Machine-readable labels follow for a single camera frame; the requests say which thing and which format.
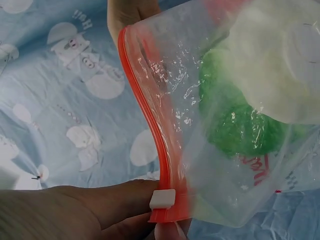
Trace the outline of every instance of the blue plastic sheet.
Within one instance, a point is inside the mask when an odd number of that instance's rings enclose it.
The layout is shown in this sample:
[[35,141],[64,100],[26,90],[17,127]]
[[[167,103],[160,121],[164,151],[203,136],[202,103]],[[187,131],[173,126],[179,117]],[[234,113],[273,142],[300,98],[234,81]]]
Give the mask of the blue plastic sheet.
[[[18,174],[16,189],[159,177],[106,12],[106,0],[0,0],[0,167]],[[319,239],[318,198],[319,190],[275,194],[246,226],[194,220],[189,238]]]

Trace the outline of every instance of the snowman print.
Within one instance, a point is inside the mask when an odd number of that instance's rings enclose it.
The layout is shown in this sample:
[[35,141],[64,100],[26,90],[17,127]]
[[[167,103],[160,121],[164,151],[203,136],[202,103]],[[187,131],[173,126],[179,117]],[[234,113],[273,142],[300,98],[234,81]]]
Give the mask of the snowman print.
[[30,111],[22,104],[15,104],[12,108],[13,114],[22,122],[33,126],[36,130],[39,129],[38,123],[32,120]]
[[17,145],[3,135],[0,135],[0,188],[12,190],[40,190],[41,183],[49,177],[49,170],[46,166],[34,167],[35,174],[21,169],[12,160],[15,159],[20,150]]
[[54,44],[51,51],[62,65],[79,76],[87,90],[95,97],[110,100],[125,89],[124,73],[101,60],[101,56],[90,47],[84,32],[69,22],[55,25],[48,34],[47,44]]
[[7,64],[18,57],[19,51],[15,46],[0,43],[0,75],[5,70]]
[[77,149],[80,149],[80,172],[87,171],[99,163],[101,141],[95,129],[89,125],[77,125],[69,128],[66,136]]

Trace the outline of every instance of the ziplock bag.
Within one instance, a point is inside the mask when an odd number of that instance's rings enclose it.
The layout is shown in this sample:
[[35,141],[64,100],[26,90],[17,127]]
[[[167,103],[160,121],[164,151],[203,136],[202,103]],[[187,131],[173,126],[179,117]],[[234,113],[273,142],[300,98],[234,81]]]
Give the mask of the ziplock bag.
[[193,0],[126,27],[119,55],[153,134],[151,222],[244,225],[303,161],[320,124],[320,4]]

